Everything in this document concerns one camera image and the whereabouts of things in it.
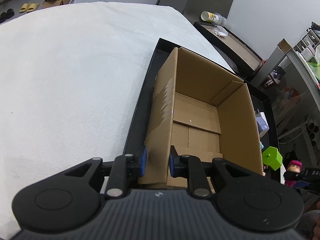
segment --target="logo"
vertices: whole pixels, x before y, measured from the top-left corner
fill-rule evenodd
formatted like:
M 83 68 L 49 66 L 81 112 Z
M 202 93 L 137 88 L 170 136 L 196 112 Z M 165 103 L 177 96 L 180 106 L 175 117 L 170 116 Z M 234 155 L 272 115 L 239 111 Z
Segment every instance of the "logo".
M 162 192 L 160 192 L 160 191 L 158 191 L 158 192 L 156 192 L 156 193 L 155 193 L 155 196 L 160 198 L 160 197 L 162 197 L 162 196 L 163 196 L 163 193 L 162 193 Z
M 319 175 L 319 170 L 312 171 L 312 175 Z

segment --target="slippers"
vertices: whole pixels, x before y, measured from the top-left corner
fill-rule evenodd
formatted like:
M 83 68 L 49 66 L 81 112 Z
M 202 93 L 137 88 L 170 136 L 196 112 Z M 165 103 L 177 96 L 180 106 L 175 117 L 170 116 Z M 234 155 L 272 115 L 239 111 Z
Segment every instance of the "slippers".
M 0 23 L 3 23 L 7 19 L 7 13 L 0 14 Z
M 7 20 L 14 16 L 14 10 L 12 8 L 7 10 Z
M 26 10 L 28 10 L 30 4 L 29 3 L 24 3 L 21 7 L 21 9 L 19 10 L 19 12 L 25 12 Z
M 39 3 L 32 3 L 30 4 L 29 8 L 27 9 L 27 12 L 33 12 L 35 11 L 39 6 Z

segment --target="white face mask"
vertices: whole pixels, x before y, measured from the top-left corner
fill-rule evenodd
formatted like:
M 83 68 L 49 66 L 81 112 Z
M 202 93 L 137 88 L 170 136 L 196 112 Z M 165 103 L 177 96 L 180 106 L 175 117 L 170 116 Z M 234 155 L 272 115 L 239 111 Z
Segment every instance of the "white face mask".
M 212 28 L 212 30 L 218 37 L 228 36 L 228 32 L 226 31 L 226 29 L 221 26 L 216 25 L 215 27 Z

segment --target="plastic bag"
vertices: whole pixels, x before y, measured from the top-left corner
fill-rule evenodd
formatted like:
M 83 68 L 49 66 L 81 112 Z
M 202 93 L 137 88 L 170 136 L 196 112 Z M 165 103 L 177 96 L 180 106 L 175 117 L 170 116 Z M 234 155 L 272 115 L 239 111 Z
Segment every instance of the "plastic bag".
M 315 58 L 317 61 L 317 64 L 308 62 L 308 65 L 310 66 L 312 72 L 315 74 L 318 81 L 320 80 L 320 46 L 316 47 L 316 54 Z
M 320 26 L 318 24 L 312 22 L 310 29 L 320 38 Z
M 220 36 L 228 36 L 228 32 L 225 28 L 216 25 L 215 27 L 212 28 L 212 30 L 214 31 L 214 33 L 220 37 Z

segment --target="yellow slipper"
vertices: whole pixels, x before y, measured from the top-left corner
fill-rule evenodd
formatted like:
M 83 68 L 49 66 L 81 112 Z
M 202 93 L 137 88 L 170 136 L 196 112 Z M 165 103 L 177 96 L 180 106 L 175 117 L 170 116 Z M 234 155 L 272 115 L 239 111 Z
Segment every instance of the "yellow slipper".
M 19 10 L 19 12 L 25 12 L 26 10 L 28 10 L 29 6 L 30 6 L 29 3 L 24 3 L 21 9 Z
M 39 6 L 39 3 L 32 3 L 30 4 L 29 8 L 27 9 L 27 12 L 33 12 L 35 11 Z

